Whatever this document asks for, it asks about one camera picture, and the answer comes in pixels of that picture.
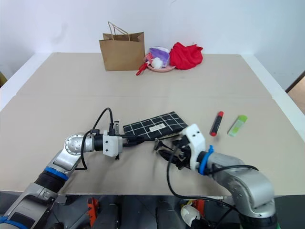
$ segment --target white connector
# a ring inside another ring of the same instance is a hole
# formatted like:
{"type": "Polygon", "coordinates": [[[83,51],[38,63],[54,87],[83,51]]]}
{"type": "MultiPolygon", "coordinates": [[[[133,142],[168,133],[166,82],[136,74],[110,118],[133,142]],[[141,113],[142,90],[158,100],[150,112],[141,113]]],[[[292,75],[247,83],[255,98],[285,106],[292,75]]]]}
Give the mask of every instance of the white connector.
{"type": "Polygon", "coordinates": [[[119,136],[109,136],[107,130],[103,133],[103,154],[117,156],[123,150],[123,139],[119,136]]]}
{"type": "Polygon", "coordinates": [[[186,135],[191,148],[190,169],[195,171],[199,163],[197,162],[198,155],[205,150],[205,138],[202,135],[196,124],[192,124],[180,132],[181,135],[186,135]]]}

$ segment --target green highlighter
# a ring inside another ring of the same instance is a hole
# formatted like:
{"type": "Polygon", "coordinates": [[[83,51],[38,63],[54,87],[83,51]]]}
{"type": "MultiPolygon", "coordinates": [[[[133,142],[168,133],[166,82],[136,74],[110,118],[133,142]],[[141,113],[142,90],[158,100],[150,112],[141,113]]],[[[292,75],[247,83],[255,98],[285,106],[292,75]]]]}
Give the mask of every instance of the green highlighter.
{"type": "Polygon", "coordinates": [[[246,115],[238,116],[238,119],[235,121],[235,123],[229,130],[228,135],[231,137],[235,137],[237,135],[237,132],[244,125],[244,123],[247,121],[247,119],[248,119],[248,117],[246,115]]]}

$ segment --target pink plate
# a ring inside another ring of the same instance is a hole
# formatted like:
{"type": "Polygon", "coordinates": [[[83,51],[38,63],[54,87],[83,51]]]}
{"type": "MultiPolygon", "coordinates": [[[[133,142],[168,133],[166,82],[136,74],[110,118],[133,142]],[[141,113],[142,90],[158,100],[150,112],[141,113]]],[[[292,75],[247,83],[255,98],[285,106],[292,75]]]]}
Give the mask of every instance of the pink plate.
{"type": "Polygon", "coordinates": [[[174,69],[176,66],[167,65],[165,68],[156,69],[156,68],[153,68],[153,67],[149,64],[147,67],[148,67],[150,70],[153,70],[153,71],[155,71],[155,72],[164,73],[164,72],[169,72],[169,71],[171,71],[171,70],[174,69]]]}

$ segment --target table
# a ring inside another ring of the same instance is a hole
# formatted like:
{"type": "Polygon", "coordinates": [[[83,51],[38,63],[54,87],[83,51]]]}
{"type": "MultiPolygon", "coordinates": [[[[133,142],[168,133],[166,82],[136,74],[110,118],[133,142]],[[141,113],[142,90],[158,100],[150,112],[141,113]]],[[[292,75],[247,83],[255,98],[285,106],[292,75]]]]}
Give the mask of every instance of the table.
{"type": "MultiPolygon", "coordinates": [[[[0,112],[0,189],[23,191],[65,138],[92,128],[105,107],[120,121],[121,133],[124,124],[175,111],[187,124],[197,123],[216,152],[258,167],[276,195],[305,193],[305,143],[240,55],[205,55],[187,71],[146,70],[136,77],[135,71],[106,72],[99,53],[53,53],[0,112]],[[218,136],[211,137],[220,110],[224,118],[218,136]],[[248,120],[230,137],[238,115],[248,120]]],[[[104,117],[98,127],[108,124],[104,117]]],[[[170,194],[167,162],[153,152],[153,142],[124,149],[119,161],[102,152],[85,160],[88,170],[75,171],[61,193],[170,194]]],[[[182,195],[229,195],[186,168],[172,166],[171,181],[182,195]]]]}

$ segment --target paper bag handle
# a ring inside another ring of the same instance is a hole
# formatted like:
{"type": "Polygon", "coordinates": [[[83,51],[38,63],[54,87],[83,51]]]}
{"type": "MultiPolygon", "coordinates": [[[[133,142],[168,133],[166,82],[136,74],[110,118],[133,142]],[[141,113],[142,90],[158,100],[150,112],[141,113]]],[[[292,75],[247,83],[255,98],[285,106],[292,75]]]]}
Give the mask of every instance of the paper bag handle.
{"type": "Polygon", "coordinates": [[[111,26],[110,26],[110,24],[113,26],[113,30],[114,30],[114,35],[115,35],[115,28],[119,31],[119,32],[121,32],[122,34],[126,34],[126,35],[128,35],[128,40],[130,41],[130,35],[129,35],[129,33],[128,32],[126,32],[125,30],[123,30],[123,29],[121,29],[121,28],[119,28],[119,27],[117,27],[116,25],[114,25],[113,23],[111,23],[110,21],[108,22],[108,25],[109,25],[109,28],[110,28],[110,33],[111,33],[111,36],[112,36],[112,39],[114,40],[114,37],[113,37],[113,33],[112,33],[112,30],[111,30],[111,26]]]}

